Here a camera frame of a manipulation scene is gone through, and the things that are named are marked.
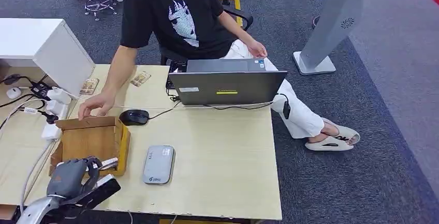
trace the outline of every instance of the slipper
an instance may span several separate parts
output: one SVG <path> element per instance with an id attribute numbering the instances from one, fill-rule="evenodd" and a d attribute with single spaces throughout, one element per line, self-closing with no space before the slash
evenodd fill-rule
<path id="1" fill-rule="evenodd" d="M 338 151 L 338 152 L 347 151 L 354 148 L 353 145 L 348 145 L 346 141 L 336 139 L 332 136 L 328 136 L 326 139 L 317 143 L 307 142 L 305 144 L 305 147 L 313 151 Z"/>
<path id="2" fill-rule="evenodd" d="M 307 142 L 305 147 L 313 150 L 313 151 L 347 151 L 354 148 L 354 144 L 360 141 L 360 134 L 348 127 L 343 127 L 335 124 L 334 122 L 322 118 L 324 122 L 334 125 L 339 130 L 339 135 L 336 137 L 328 136 L 326 139 L 317 143 Z M 346 141 L 352 139 L 355 135 L 358 136 L 358 139 L 355 143 L 348 145 Z"/>
<path id="3" fill-rule="evenodd" d="M 326 118 L 322 118 L 322 119 L 324 122 L 335 126 L 339 130 L 339 135 L 335 136 L 336 139 L 348 141 L 356 135 L 356 136 L 358 136 L 357 141 L 355 141 L 355 143 L 352 143 L 351 145 L 355 145 L 360 141 L 360 134 L 357 131 L 355 131 L 351 128 L 348 128 L 348 127 L 339 126 Z"/>

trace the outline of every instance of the prosthetic hand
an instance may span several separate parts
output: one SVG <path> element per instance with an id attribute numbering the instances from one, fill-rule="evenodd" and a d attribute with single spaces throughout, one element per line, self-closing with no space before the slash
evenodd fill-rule
<path id="1" fill-rule="evenodd" d="M 102 163 L 96 157 L 72 159 L 56 167 L 47 186 L 47 196 L 31 203 L 17 224 L 57 223 L 94 209 L 121 189 L 111 174 L 98 180 L 100 167 Z M 86 168 L 90 178 L 82 185 Z"/>

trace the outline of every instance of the stool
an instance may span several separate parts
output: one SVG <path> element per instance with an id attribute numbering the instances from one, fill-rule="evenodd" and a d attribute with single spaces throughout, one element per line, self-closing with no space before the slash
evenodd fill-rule
<path id="1" fill-rule="evenodd" d="M 88 0 L 85 3 L 85 14 L 90 14 L 90 11 L 93 13 L 95 17 L 95 21 L 99 21 L 99 17 L 97 16 L 97 13 L 99 11 L 102 11 L 104 9 L 111 9 L 113 11 L 113 15 L 116 15 L 117 12 L 114 10 L 111 5 L 116 5 L 117 3 L 113 3 L 113 0 Z"/>

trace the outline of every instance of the black mouse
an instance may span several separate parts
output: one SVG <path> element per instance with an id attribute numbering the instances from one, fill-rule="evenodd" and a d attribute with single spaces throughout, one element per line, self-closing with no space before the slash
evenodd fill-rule
<path id="1" fill-rule="evenodd" d="M 122 112 L 119 119 L 125 126 L 145 125 L 150 118 L 150 114 L 145 110 L 130 109 Z"/>

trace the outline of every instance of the white cabinet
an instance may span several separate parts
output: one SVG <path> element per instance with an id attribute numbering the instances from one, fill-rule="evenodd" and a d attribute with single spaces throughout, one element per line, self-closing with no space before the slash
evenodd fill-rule
<path id="1" fill-rule="evenodd" d="M 0 18 L 0 31 L 2 64 L 39 67 L 59 87 L 79 95 L 95 64 L 63 19 Z"/>

